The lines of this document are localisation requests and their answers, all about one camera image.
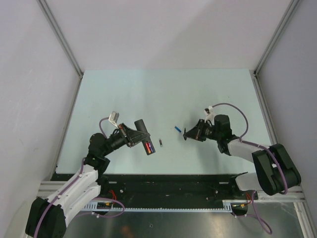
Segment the red battery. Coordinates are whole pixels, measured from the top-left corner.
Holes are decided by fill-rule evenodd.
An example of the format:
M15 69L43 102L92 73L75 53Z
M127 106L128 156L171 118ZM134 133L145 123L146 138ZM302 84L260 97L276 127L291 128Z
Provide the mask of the red battery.
M151 151L150 144L148 142L146 142L146 147L147 147L148 153L151 154L152 151Z

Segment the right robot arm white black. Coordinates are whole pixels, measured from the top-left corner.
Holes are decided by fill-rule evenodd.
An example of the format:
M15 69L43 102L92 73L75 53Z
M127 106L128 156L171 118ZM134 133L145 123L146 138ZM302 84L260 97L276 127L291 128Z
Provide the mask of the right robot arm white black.
M263 146L245 141L232 133L227 115L217 115L214 123L200 119L184 139L217 142L220 153L245 159L255 166L254 173L242 173L231 179L229 195L240 199L249 190L262 190L267 195L286 194L288 189L298 186L302 179L290 155L282 144Z

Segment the black remote control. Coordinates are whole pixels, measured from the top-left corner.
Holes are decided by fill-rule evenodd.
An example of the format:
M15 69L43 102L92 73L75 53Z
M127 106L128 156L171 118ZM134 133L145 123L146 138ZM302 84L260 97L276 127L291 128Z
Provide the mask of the black remote control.
M139 120L135 121L134 124L135 124L135 127L138 131L141 131L143 133L148 134L148 136L142 140L142 144L144 146L146 154L151 155L151 154L155 153L156 151L155 151L154 145L152 143L151 136L147 131L147 128L145 126L144 121L142 119L139 119Z

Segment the black battery cover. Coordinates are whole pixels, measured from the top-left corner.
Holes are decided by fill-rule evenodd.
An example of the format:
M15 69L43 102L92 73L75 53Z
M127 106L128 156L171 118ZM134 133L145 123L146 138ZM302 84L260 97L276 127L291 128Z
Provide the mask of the black battery cover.
M184 128L183 138L184 138L184 140L185 140L185 141L187 140L187 136L186 136L186 128Z

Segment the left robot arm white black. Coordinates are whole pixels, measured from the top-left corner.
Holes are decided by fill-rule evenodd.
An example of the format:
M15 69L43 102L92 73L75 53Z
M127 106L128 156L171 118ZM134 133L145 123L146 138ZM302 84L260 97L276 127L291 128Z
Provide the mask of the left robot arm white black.
M30 209L25 233L33 238L61 238L77 214L94 198L109 194L104 172L110 164L107 155L122 146L129 148L150 140L144 121L134 122L135 129L121 123L106 137L95 133L81 167L61 188L47 198L36 198Z

